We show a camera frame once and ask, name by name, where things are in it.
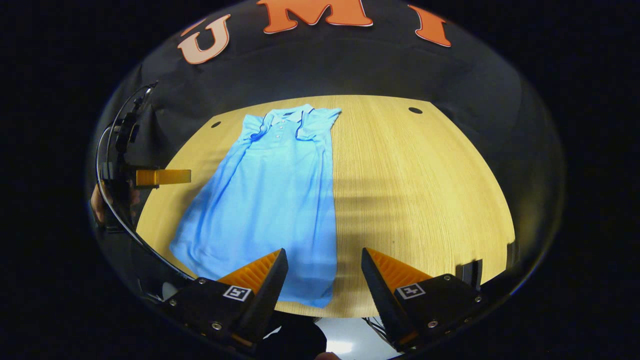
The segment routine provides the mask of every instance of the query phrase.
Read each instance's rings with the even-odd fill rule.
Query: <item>wrinkled fabric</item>
[[[340,111],[306,104],[246,115],[182,217],[175,257],[217,280],[284,248],[289,271],[279,301],[326,306],[337,266],[330,130]]]

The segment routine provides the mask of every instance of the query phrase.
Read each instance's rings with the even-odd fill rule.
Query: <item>shirt collar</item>
[[[298,106],[291,109],[273,109],[269,111],[267,117],[271,118],[271,125],[275,125],[279,121],[288,120],[291,122],[300,122],[303,114],[309,113],[314,107],[309,104]]]

